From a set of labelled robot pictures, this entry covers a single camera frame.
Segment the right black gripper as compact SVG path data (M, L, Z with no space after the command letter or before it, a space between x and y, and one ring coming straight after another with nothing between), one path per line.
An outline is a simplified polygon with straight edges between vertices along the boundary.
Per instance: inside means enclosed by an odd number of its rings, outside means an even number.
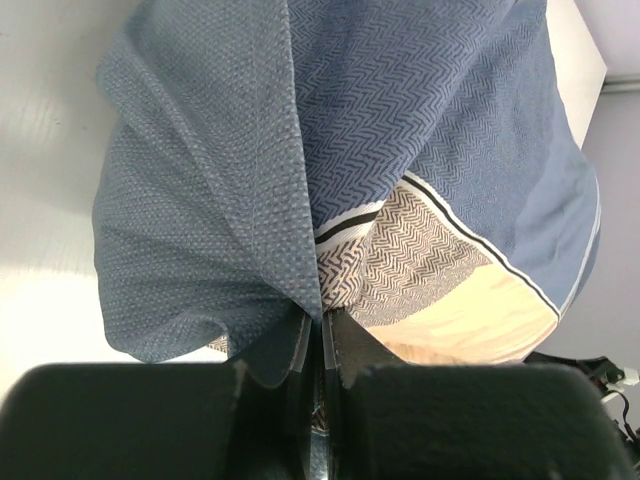
M524 363L558 365L577 369L599 391L602 404L606 404L616 396L621 398L623 401L622 423L615 420L614 424L625 447L628 450L639 449L639 430L634 429L628 421L630 402L624 394L626 387L639 384L639 372L637 370L620 368L605 356L591 359L570 359L532 352L525 358Z

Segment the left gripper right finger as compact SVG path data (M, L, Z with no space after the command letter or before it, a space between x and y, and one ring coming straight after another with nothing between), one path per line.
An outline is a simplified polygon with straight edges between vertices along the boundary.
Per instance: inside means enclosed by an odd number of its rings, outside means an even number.
M419 366L349 317L322 323L332 479L634 479L596 387L524 361Z

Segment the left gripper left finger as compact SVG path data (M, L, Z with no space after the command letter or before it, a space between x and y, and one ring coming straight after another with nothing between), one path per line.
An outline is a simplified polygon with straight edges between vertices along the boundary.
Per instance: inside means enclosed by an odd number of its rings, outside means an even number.
M305 479L312 323L222 363L49 364L1 409L5 479Z

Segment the blue beige striped pillowcase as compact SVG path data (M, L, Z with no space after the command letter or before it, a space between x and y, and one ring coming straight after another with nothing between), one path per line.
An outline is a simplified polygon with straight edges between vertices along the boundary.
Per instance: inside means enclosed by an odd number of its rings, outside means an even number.
M588 279L596 173L543 1L144 1L97 82L109 345L236 353L344 310L405 361L524 360Z

